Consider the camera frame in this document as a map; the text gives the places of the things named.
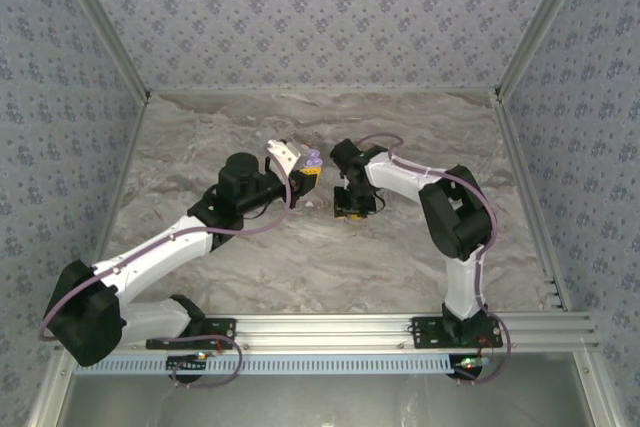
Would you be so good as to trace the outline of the long aluminium base rail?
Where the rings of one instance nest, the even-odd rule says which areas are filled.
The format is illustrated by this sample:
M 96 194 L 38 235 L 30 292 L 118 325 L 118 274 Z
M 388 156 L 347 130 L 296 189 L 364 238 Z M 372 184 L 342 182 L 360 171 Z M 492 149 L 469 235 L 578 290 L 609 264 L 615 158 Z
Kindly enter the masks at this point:
M 413 313 L 233 314 L 235 341 L 249 354 L 399 353 L 415 349 L 408 331 Z M 590 316 L 580 312 L 501 312 L 508 332 L 502 347 L 483 352 L 597 351 L 601 341 Z

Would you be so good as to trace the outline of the grey metal panel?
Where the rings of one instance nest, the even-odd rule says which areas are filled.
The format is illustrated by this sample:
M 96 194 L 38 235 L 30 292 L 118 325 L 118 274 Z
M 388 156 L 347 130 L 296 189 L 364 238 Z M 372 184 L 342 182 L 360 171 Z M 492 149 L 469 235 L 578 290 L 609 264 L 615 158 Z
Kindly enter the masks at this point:
M 571 385 L 506 377 L 245 376 L 180 389 L 164 376 L 79 376 L 56 427 L 595 427 Z

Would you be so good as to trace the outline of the slanted aluminium corner post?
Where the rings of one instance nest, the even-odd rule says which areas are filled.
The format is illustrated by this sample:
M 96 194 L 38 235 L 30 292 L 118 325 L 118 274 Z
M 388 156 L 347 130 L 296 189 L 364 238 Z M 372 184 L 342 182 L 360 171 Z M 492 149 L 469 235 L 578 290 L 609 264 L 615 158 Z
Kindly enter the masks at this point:
M 504 103 L 512 95 L 565 1 L 540 1 L 495 87 L 496 97 L 500 103 Z
M 133 96 L 145 105 L 149 97 L 148 89 L 102 3 L 100 0 L 78 0 L 78 2 L 114 61 L 125 84 Z

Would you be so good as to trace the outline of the small black controller board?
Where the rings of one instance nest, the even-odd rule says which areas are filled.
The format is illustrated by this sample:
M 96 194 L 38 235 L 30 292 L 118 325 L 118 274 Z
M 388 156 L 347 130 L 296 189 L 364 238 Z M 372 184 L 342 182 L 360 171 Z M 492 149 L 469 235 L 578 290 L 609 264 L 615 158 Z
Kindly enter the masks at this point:
M 485 366 L 491 361 L 491 357 L 485 357 L 481 354 L 477 355 L 450 355 L 449 360 L 453 372 L 449 377 L 461 381 L 476 381 Z
M 169 356 L 165 362 L 165 370 L 170 378 L 189 383 L 200 378 L 206 368 L 206 360 L 197 355 Z

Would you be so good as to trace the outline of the aluminium frame bar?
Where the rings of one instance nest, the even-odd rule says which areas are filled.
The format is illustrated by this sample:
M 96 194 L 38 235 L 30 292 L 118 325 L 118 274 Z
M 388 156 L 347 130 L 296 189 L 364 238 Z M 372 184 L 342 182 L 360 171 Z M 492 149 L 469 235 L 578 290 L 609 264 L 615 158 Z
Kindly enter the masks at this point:
M 53 350 L 26 427 L 56 427 L 75 367 L 66 350 Z
M 580 351 L 574 361 L 595 427 L 627 427 L 604 356 Z

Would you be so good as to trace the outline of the aluminium table side rail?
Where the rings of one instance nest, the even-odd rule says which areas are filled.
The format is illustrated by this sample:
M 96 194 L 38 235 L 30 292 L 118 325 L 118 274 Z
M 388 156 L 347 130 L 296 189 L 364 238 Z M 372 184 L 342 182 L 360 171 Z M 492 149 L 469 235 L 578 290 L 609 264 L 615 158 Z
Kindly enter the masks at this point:
M 492 105 L 495 110 L 498 129 L 504 142 L 506 155 L 514 173 L 538 265 L 544 274 L 545 284 L 549 285 L 549 293 L 546 295 L 545 305 L 551 310 L 571 311 L 570 296 L 546 228 L 538 196 L 535 192 L 510 112 L 499 97 L 492 101 Z
M 117 177 L 117 181 L 115 183 L 115 187 L 112 192 L 109 207 L 106 212 L 105 221 L 101 227 L 101 230 L 97 239 L 95 251 L 89 258 L 89 267 L 92 267 L 94 264 L 101 261 L 104 258 L 107 252 L 107 249 L 109 247 L 111 233 L 118 216 L 122 198 L 124 196 L 127 177 L 129 174 L 132 158 L 136 149 L 141 128 L 144 122 L 144 117 L 146 114 L 148 104 L 149 104 L 149 98 L 145 98 L 142 101 L 141 107 L 136 116 L 135 123 L 133 125 L 131 135 L 127 143 L 127 147 L 124 152 L 123 161 L 120 164 L 119 175 Z

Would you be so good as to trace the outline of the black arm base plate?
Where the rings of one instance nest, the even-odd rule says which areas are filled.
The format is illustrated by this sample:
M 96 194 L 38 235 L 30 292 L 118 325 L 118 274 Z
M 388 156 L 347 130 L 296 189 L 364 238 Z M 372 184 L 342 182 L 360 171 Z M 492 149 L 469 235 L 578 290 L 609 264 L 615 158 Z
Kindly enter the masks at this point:
M 148 350 L 232 350 L 233 347 L 228 342 L 213 339 L 212 335 L 234 340 L 236 324 L 235 318 L 204 317 L 191 320 L 185 330 L 177 336 L 179 342 L 151 339 L 146 341 L 145 347 Z
M 416 349 L 477 349 L 502 347 L 499 324 L 489 317 L 460 321 L 442 316 L 418 316 L 410 321 L 408 331 Z

